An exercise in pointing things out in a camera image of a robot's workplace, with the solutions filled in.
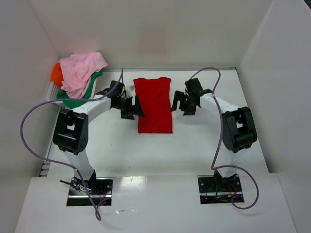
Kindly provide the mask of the red t shirt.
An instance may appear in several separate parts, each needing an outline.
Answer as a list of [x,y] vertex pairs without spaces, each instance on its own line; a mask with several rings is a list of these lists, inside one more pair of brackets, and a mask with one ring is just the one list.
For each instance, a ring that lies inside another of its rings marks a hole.
[[134,79],[144,117],[138,118],[138,133],[173,133],[170,103],[171,79]]

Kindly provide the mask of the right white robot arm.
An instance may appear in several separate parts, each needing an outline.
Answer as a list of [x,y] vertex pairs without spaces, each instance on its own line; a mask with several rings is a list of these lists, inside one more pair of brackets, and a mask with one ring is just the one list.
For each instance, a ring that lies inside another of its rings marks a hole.
[[234,183],[241,157],[257,141],[251,110],[230,104],[209,89],[189,94],[175,91],[172,111],[180,109],[185,116],[194,115],[197,107],[220,117],[221,142],[211,167],[215,186],[225,188]]

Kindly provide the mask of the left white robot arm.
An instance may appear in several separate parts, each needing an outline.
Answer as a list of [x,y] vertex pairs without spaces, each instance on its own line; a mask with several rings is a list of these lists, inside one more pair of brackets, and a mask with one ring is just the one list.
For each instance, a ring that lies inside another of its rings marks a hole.
[[88,144],[89,124],[100,114],[110,109],[118,109],[121,118],[135,119],[134,115],[144,117],[138,96],[122,98],[112,96],[96,101],[88,101],[72,110],[63,109],[59,112],[53,143],[66,155],[73,166],[73,187],[86,185],[89,192],[98,186],[96,172],[90,165],[86,153]]

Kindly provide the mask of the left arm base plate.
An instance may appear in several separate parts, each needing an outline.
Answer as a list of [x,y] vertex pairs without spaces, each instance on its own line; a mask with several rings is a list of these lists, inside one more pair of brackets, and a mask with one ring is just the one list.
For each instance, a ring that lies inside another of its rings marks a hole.
[[[85,188],[79,184],[75,178],[71,182],[66,182],[69,185],[69,193],[66,206],[91,206],[91,202],[86,194]],[[110,206],[112,202],[113,178],[97,178],[95,187],[89,189],[90,196],[95,205],[102,202],[104,206]]]

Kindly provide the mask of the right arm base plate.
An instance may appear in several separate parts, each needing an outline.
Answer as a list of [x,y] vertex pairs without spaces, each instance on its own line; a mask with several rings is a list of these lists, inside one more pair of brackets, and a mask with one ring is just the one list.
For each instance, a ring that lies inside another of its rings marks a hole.
[[244,203],[239,176],[227,184],[216,184],[214,177],[198,176],[200,204]]

